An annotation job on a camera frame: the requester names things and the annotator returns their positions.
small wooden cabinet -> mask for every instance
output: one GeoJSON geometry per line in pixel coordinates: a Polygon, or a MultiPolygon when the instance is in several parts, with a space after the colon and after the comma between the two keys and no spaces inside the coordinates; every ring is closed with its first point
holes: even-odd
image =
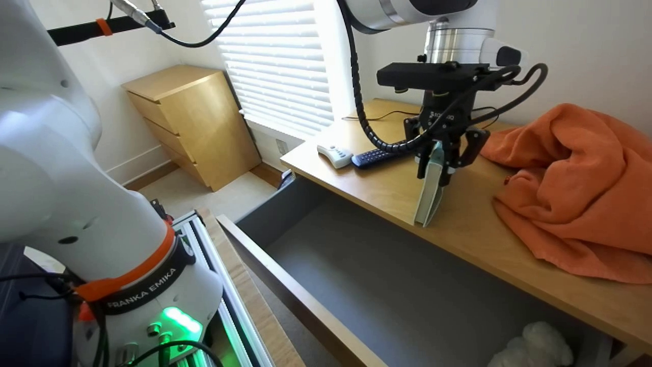
{"type": "Polygon", "coordinates": [[[261,163],[223,71],[177,64],[124,87],[168,157],[205,187],[261,163]]]}

window blind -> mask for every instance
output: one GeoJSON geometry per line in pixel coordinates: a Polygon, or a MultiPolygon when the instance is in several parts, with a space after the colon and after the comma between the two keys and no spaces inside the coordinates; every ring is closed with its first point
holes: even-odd
{"type": "MultiPolygon", "coordinates": [[[[236,0],[202,3],[215,29],[236,0]]],[[[313,0],[247,0],[218,48],[247,120],[302,141],[332,122],[313,0]]]]}

open drawer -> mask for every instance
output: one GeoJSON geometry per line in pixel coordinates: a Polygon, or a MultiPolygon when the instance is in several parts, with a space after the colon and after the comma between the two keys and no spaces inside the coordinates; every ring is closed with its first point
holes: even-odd
{"type": "Polygon", "coordinates": [[[274,277],[270,287],[290,294],[290,307],[346,363],[487,364],[544,319],[565,333],[575,364],[609,364],[609,337],[306,180],[239,226],[220,222],[248,267],[274,277]]]}

window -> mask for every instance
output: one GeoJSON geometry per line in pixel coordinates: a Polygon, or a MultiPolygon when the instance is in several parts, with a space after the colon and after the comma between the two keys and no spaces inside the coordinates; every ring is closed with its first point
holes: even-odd
{"type": "MultiPolygon", "coordinates": [[[[215,29],[236,0],[202,3],[215,29]]],[[[245,118],[300,141],[352,109],[343,44],[335,3],[323,0],[247,0],[218,37],[245,118]]]]}

orange cloth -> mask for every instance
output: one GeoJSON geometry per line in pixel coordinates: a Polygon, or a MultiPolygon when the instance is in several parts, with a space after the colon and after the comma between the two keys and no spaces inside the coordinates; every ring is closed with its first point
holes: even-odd
{"type": "Polygon", "coordinates": [[[562,104],[495,132],[483,157],[519,169],[493,205],[535,258],[584,277],[652,283],[652,141],[562,104]]]}

